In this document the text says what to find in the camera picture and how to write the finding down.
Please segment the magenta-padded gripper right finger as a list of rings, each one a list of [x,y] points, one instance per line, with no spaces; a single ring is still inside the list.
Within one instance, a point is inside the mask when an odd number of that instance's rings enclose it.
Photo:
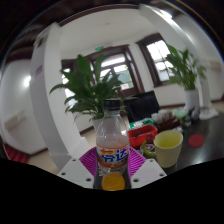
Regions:
[[[129,148],[127,172],[132,189],[143,187],[166,176],[155,159],[146,159],[132,147]]]

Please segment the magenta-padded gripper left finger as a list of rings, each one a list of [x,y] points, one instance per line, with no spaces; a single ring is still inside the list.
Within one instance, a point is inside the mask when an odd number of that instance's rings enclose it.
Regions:
[[[93,147],[80,158],[72,158],[58,176],[84,188],[101,189],[96,148]]]

